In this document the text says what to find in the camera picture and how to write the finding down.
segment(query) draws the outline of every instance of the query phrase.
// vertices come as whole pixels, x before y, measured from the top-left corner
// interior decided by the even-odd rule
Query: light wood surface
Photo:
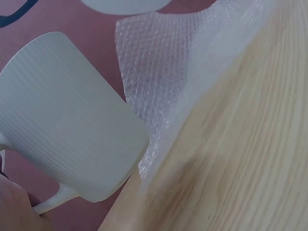
[[[135,171],[100,231],[308,230],[308,0],[204,96],[148,191]]]

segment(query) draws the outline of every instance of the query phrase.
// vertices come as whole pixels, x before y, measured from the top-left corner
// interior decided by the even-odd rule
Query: white mug
[[[144,123],[60,32],[28,43],[0,73],[0,150],[16,150],[60,184],[34,207],[39,214],[77,196],[106,199],[148,142]]]

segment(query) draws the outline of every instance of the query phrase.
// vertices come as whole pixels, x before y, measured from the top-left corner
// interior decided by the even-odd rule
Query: plastic bubble wrap
[[[147,186],[185,119],[268,21],[276,0],[217,0],[190,14],[147,13],[118,21],[125,96],[151,139],[139,163]]]

